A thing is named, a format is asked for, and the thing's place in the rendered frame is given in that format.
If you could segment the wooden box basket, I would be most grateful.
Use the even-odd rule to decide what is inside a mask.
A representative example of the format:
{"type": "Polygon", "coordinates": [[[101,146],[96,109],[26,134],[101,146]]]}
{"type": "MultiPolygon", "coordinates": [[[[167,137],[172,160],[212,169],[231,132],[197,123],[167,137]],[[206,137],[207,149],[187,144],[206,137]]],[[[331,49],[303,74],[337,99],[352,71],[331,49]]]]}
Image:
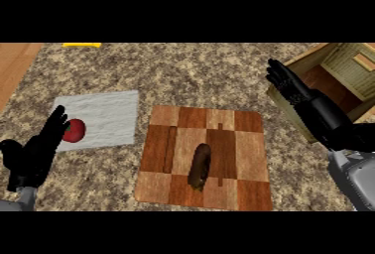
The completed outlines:
{"type": "Polygon", "coordinates": [[[375,43],[324,43],[284,64],[355,123],[375,115],[375,43]]]}

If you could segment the checkered wooden cutting board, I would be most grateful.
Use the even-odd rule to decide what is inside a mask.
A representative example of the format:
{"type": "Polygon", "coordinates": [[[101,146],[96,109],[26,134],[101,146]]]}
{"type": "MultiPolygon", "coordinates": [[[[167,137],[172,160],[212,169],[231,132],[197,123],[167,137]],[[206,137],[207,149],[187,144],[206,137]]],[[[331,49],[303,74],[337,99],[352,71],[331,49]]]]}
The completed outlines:
{"type": "Polygon", "coordinates": [[[153,107],[135,199],[228,210],[274,208],[259,112],[153,107]]]}

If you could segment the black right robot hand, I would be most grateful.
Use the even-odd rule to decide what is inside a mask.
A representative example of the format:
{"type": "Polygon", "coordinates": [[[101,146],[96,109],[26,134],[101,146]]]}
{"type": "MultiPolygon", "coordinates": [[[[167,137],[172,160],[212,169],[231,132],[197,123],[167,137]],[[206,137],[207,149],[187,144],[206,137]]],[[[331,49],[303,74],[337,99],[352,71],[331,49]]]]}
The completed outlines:
{"type": "Polygon", "coordinates": [[[318,142],[331,151],[375,152],[375,123],[353,123],[333,99],[309,88],[291,69],[269,59],[266,78],[318,142]]]}

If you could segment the pale grey placemat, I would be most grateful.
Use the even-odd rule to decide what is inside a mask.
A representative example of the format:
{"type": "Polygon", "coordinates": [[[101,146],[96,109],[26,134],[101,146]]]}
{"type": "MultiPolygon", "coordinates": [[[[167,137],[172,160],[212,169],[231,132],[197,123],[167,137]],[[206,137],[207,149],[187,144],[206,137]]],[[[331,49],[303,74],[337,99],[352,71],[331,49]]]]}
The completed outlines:
{"type": "Polygon", "coordinates": [[[113,147],[135,142],[138,91],[116,91],[60,96],[52,109],[65,106],[68,119],[82,119],[88,132],[77,143],[64,141],[60,152],[113,147]]]}

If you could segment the yellow flat object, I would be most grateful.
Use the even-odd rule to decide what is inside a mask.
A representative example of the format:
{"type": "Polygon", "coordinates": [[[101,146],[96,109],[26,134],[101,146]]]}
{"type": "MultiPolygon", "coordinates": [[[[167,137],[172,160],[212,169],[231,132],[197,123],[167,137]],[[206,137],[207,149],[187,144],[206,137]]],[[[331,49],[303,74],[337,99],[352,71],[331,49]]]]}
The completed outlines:
{"type": "Polygon", "coordinates": [[[99,48],[102,43],[64,43],[64,48],[99,48]]]}

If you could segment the red tomato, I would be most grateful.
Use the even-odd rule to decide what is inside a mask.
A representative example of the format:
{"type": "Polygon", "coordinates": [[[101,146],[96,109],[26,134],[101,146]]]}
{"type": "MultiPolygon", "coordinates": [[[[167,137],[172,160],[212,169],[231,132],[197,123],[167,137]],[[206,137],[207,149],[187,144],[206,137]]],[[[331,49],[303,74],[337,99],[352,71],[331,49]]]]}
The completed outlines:
{"type": "Polygon", "coordinates": [[[71,125],[65,131],[64,140],[70,143],[77,143],[85,139],[88,127],[82,119],[71,119],[70,123],[71,125]]]}

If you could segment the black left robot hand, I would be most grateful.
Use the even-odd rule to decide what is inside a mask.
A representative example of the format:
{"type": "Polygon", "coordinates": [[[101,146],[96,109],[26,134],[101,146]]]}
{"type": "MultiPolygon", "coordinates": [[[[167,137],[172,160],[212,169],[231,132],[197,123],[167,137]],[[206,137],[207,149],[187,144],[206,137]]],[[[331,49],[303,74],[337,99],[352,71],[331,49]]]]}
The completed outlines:
{"type": "Polygon", "coordinates": [[[14,139],[0,142],[3,166],[11,171],[8,191],[39,188],[46,181],[64,134],[71,126],[65,106],[60,105],[46,121],[39,135],[26,145],[14,139]]]}

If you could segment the brown sweet potato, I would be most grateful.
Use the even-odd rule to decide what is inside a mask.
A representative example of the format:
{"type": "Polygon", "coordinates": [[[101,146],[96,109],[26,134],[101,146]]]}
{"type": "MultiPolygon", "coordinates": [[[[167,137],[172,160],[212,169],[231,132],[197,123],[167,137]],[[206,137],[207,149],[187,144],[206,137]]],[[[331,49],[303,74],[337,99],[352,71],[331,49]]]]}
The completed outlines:
{"type": "Polygon", "coordinates": [[[204,185],[210,175],[212,165],[212,148],[210,145],[201,143],[197,147],[192,166],[188,176],[188,184],[195,191],[204,190],[204,185]]]}

